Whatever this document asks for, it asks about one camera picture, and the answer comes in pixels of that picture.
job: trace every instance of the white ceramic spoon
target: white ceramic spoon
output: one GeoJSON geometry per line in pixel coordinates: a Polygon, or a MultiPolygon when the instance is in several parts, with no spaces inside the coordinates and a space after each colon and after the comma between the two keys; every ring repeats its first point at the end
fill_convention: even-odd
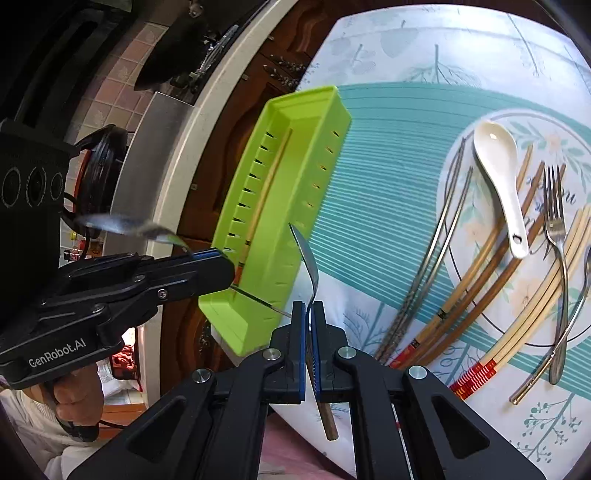
{"type": "Polygon", "coordinates": [[[530,246],[515,187],[519,167],[515,140],[502,125],[485,121],[474,130],[474,148],[501,201],[511,253],[525,258],[530,246]]]}

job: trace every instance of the red chopstick tip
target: red chopstick tip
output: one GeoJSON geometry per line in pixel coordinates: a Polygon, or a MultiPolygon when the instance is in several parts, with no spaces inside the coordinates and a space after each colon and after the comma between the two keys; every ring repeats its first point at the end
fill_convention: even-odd
{"type": "Polygon", "coordinates": [[[417,349],[418,342],[415,346],[415,340],[412,341],[402,352],[398,354],[398,356],[390,362],[388,365],[390,368],[398,368],[402,365],[406,359],[411,356],[411,354],[417,349]]]}
{"type": "Polygon", "coordinates": [[[450,389],[462,400],[467,399],[476,390],[488,382],[492,377],[495,376],[496,362],[491,360],[486,365],[482,365],[478,362],[476,365],[471,367],[466,373],[464,373],[458,380],[456,380],[450,389]]]}

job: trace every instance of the kitchen utensil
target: kitchen utensil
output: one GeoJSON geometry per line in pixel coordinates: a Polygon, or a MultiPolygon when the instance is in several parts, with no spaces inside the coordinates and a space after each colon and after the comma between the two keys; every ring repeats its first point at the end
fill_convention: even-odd
{"type": "MultiPolygon", "coordinates": [[[[585,246],[591,241],[591,206],[579,210],[574,217],[566,241],[566,259],[569,272],[573,273],[583,256],[585,246]]],[[[503,368],[525,345],[537,328],[546,321],[561,295],[559,262],[552,266],[549,275],[535,292],[533,298],[505,334],[491,350],[468,372],[464,373],[451,389],[461,398],[468,398],[503,368]]]]}
{"type": "MultiPolygon", "coordinates": [[[[191,249],[185,243],[185,241],[176,235],[173,231],[166,227],[157,225],[149,220],[139,220],[125,215],[111,215],[110,213],[97,213],[94,215],[84,215],[78,217],[76,222],[80,225],[87,226],[89,228],[96,228],[104,230],[105,232],[118,233],[120,235],[127,236],[140,236],[154,242],[162,244],[178,245],[186,253],[192,254],[191,249]]],[[[255,295],[252,295],[236,285],[230,285],[230,288],[237,291],[241,295],[254,300],[261,305],[273,310],[274,312],[281,313],[287,318],[291,318],[291,315],[283,310],[275,308],[265,300],[261,300],[255,295]]]]}
{"type": "Polygon", "coordinates": [[[474,130],[474,148],[501,201],[511,253],[525,258],[530,247],[515,188],[519,165],[515,140],[502,125],[485,121],[474,130]]]}
{"type": "MultiPolygon", "coordinates": [[[[527,197],[524,200],[522,205],[522,212],[526,212],[529,208],[534,196],[535,191],[537,189],[537,184],[540,181],[542,173],[544,171],[544,165],[539,166],[538,171],[535,177],[532,180],[532,186],[530,187],[530,191],[527,194],[527,197]]],[[[406,368],[410,366],[416,361],[421,358],[421,356],[426,355],[429,349],[435,345],[441,337],[454,325],[456,320],[464,313],[464,311],[468,308],[468,305],[476,298],[476,295],[484,288],[486,283],[488,282],[489,278],[496,271],[497,267],[501,264],[503,257],[505,256],[507,250],[509,250],[509,242],[503,241],[501,245],[496,250],[494,256],[489,261],[486,268],[482,271],[480,276],[474,282],[474,285],[467,291],[466,295],[461,299],[461,301],[455,305],[454,308],[449,312],[445,319],[442,322],[438,322],[437,319],[435,320],[435,325],[432,325],[429,330],[431,333],[425,335],[422,339],[420,344],[415,344],[415,350],[412,351],[398,368],[406,368]]]]}
{"type": "MultiPolygon", "coordinates": [[[[562,268],[562,305],[560,315],[556,321],[556,337],[554,343],[566,330],[569,321],[569,272],[564,256],[564,240],[566,239],[566,227],[564,225],[564,209],[562,205],[561,175],[558,173],[558,182],[554,175],[554,167],[548,168],[548,178],[544,172],[544,210],[545,232],[548,242],[552,244],[560,260],[562,268]]],[[[566,345],[559,348],[552,365],[550,365],[550,383],[556,385],[564,370],[566,360],[566,345]]]]}
{"type": "Polygon", "coordinates": [[[445,198],[445,202],[443,204],[443,208],[441,210],[441,214],[439,215],[439,219],[437,221],[437,226],[435,227],[435,230],[433,231],[433,234],[431,236],[431,241],[430,241],[429,246],[425,252],[425,255],[423,256],[423,260],[421,261],[421,264],[419,265],[417,274],[414,276],[413,282],[411,283],[410,288],[408,289],[408,292],[407,292],[406,296],[404,297],[404,300],[402,302],[402,306],[398,310],[398,313],[394,317],[394,320],[390,324],[390,327],[388,328],[386,335],[382,339],[382,342],[380,343],[380,345],[378,346],[378,349],[376,350],[376,352],[374,354],[374,358],[378,361],[386,362],[388,360],[386,350],[388,349],[390,344],[392,344],[392,341],[394,340],[394,337],[396,336],[397,332],[400,331],[401,323],[404,321],[404,318],[405,318],[405,315],[406,315],[408,309],[412,306],[415,296],[418,293],[419,286],[421,285],[423,277],[425,276],[425,273],[427,272],[427,267],[429,266],[429,263],[431,261],[431,257],[433,256],[433,253],[435,252],[435,248],[436,248],[437,243],[439,241],[439,237],[441,236],[441,233],[443,232],[443,225],[445,224],[447,211],[449,210],[449,207],[452,204],[452,198],[453,198],[453,194],[456,190],[456,184],[457,184],[457,179],[458,179],[459,173],[460,173],[460,167],[462,166],[462,160],[464,157],[465,146],[466,146],[466,139],[462,138],[462,142],[460,143],[460,147],[458,148],[456,156],[454,158],[455,165],[454,165],[453,172],[452,172],[452,180],[450,183],[449,191],[447,192],[447,196],[445,198]]]}
{"type": "MultiPolygon", "coordinates": [[[[527,169],[530,166],[531,154],[533,152],[533,149],[533,146],[530,145],[527,149],[527,152],[525,153],[525,158],[523,163],[521,164],[519,175],[517,175],[517,191],[521,190],[521,186],[523,185],[523,181],[525,179],[525,172],[527,172],[527,169]]],[[[527,209],[529,209],[531,201],[534,198],[535,190],[536,185],[534,184],[534,182],[532,182],[530,191],[528,192],[524,202],[525,204],[528,202],[528,200],[530,201],[529,203],[527,203],[527,207],[525,207],[526,211],[527,209]]],[[[468,288],[470,287],[472,281],[480,271],[482,264],[488,258],[488,255],[491,253],[492,248],[495,246],[496,238],[503,230],[504,225],[505,218],[501,215],[499,218],[497,218],[496,224],[490,232],[488,239],[486,239],[486,242],[484,243],[484,245],[482,245],[482,248],[478,252],[478,255],[472,262],[472,265],[470,265],[470,268],[468,268],[466,273],[462,276],[460,283],[456,286],[456,288],[454,288],[450,297],[446,300],[446,302],[439,309],[439,311],[433,316],[433,318],[431,318],[429,323],[425,325],[423,329],[417,334],[417,336],[406,346],[406,348],[404,348],[404,350],[402,350],[402,352],[400,352],[398,356],[396,356],[396,358],[390,363],[390,367],[398,368],[412,354],[412,352],[414,352],[417,349],[417,347],[422,342],[424,342],[431,335],[431,333],[436,328],[438,328],[439,325],[441,325],[441,323],[443,322],[443,320],[445,320],[453,306],[462,297],[462,295],[464,295],[464,292],[466,292],[466,290],[468,290],[468,288]]]]}
{"type": "Polygon", "coordinates": [[[383,363],[386,363],[386,361],[392,355],[392,352],[394,351],[394,349],[401,342],[402,338],[404,337],[404,335],[406,334],[406,332],[408,330],[409,325],[413,321],[415,314],[418,312],[424,299],[427,297],[427,294],[429,293],[429,289],[431,289],[431,285],[433,285],[433,282],[435,281],[435,277],[437,276],[437,272],[439,271],[439,268],[441,267],[441,264],[443,262],[443,258],[445,257],[447,249],[449,248],[449,245],[452,241],[453,232],[456,229],[457,222],[460,219],[460,214],[462,213],[462,209],[464,207],[464,202],[466,201],[466,195],[468,194],[468,189],[470,187],[470,181],[472,179],[472,172],[473,172],[473,168],[470,167],[470,169],[468,169],[468,174],[466,176],[466,183],[464,184],[462,194],[460,195],[460,200],[458,202],[456,213],[454,214],[452,223],[451,223],[449,230],[447,232],[446,239],[444,240],[443,245],[441,246],[441,250],[439,252],[439,255],[438,255],[437,259],[435,260],[435,264],[433,265],[433,268],[431,269],[431,273],[429,274],[429,277],[425,281],[425,283],[421,289],[421,292],[418,296],[418,299],[405,312],[398,330],[394,333],[394,336],[390,340],[388,347],[384,351],[384,354],[382,357],[383,363]]]}
{"type": "Polygon", "coordinates": [[[519,387],[519,389],[511,395],[509,401],[513,405],[518,405],[521,400],[527,395],[527,392],[531,390],[531,387],[535,385],[535,383],[540,379],[540,377],[545,372],[546,368],[550,365],[553,360],[558,360],[557,355],[558,351],[563,347],[566,346],[566,340],[569,337],[570,331],[573,329],[574,323],[577,321],[581,310],[583,309],[583,305],[585,304],[585,300],[587,300],[587,295],[589,294],[589,287],[591,287],[591,283],[589,281],[589,276],[591,275],[591,248],[587,251],[587,258],[585,260],[585,282],[583,286],[583,290],[580,293],[579,299],[577,301],[577,306],[573,312],[571,319],[569,320],[569,325],[566,327],[566,330],[560,336],[560,339],[556,342],[554,347],[550,350],[550,352],[544,357],[544,359],[539,364],[538,368],[535,370],[534,373],[530,375],[530,377],[525,381],[525,383],[519,387]]]}
{"type": "MultiPolygon", "coordinates": [[[[314,303],[314,299],[316,298],[316,293],[318,292],[318,280],[319,280],[319,273],[318,273],[318,265],[316,264],[316,259],[314,258],[314,254],[312,253],[312,249],[310,248],[310,244],[305,239],[304,235],[293,226],[291,223],[289,224],[291,234],[294,236],[295,242],[300,249],[300,255],[302,260],[304,261],[304,265],[306,266],[306,270],[308,271],[308,275],[310,276],[310,282],[312,283],[312,296],[310,297],[310,301],[306,306],[306,326],[308,325],[308,315],[312,308],[312,304],[314,303]]],[[[313,368],[313,357],[311,345],[312,342],[309,341],[310,338],[306,339],[306,367],[308,369],[308,375],[314,384],[314,368],[313,368]]],[[[339,438],[339,432],[336,428],[335,417],[330,409],[329,403],[320,403],[316,401],[316,405],[318,406],[318,412],[320,414],[320,420],[322,421],[322,426],[324,427],[324,433],[326,435],[327,440],[336,440],[339,438]]]]}
{"type": "MultiPolygon", "coordinates": [[[[535,240],[535,237],[540,233],[542,226],[544,225],[544,216],[542,214],[536,219],[534,224],[530,227],[530,231],[526,240],[529,243],[532,243],[535,240]]],[[[459,325],[457,325],[452,332],[448,332],[448,334],[437,344],[435,348],[433,348],[430,352],[426,353],[420,360],[420,363],[423,365],[428,365],[433,362],[439,355],[441,355],[453,342],[458,340],[462,333],[466,331],[466,329],[474,323],[474,321],[486,310],[486,308],[490,305],[490,303],[495,299],[498,293],[503,289],[505,284],[511,278],[511,275],[515,273],[517,267],[522,262],[520,258],[513,258],[509,262],[509,265],[503,270],[503,273],[499,275],[499,277],[495,280],[492,287],[486,292],[486,294],[482,297],[482,299],[476,304],[476,306],[470,310],[466,318],[464,318],[459,325]]]]}
{"type": "MultiPolygon", "coordinates": [[[[336,87],[284,95],[267,102],[244,149],[212,246],[232,261],[240,288],[276,307],[301,264],[287,224],[312,232],[350,122],[336,87]]],[[[199,308],[237,355],[266,345],[280,321],[232,291],[201,296],[199,308]]]]}

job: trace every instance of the cabinet handle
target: cabinet handle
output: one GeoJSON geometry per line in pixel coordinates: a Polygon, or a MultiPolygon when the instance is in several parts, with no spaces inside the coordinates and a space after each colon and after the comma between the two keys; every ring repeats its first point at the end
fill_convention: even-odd
{"type": "Polygon", "coordinates": [[[280,66],[282,69],[287,70],[292,75],[301,79],[306,72],[306,65],[303,63],[293,63],[292,61],[287,61],[281,56],[278,55],[269,55],[269,59],[277,66],[280,66]]]}
{"type": "Polygon", "coordinates": [[[299,85],[300,81],[296,79],[292,79],[286,77],[279,73],[276,68],[269,67],[269,65],[262,66],[265,69],[265,72],[269,74],[273,80],[277,80],[280,84],[282,84],[289,92],[294,92],[296,87],[299,85]]]}

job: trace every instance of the metal fork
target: metal fork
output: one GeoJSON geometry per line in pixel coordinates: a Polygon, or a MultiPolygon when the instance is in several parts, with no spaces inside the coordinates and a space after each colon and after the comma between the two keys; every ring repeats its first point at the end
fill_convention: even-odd
{"type": "MultiPolygon", "coordinates": [[[[562,306],[560,316],[556,322],[556,335],[554,337],[554,343],[557,344],[569,324],[569,273],[566,257],[564,256],[566,227],[564,225],[564,209],[562,205],[562,179],[560,178],[560,171],[557,172],[557,175],[554,174],[554,167],[548,168],[547,176],[546,172],[544,172],[544,210],[546,237],[556,250],[562,267],[562,306]]],[[[563,343],[558,348],[550,365],[549,380],[552,385],[556,385],[560,380],[565,360],[566,343],[563,343]]]]}

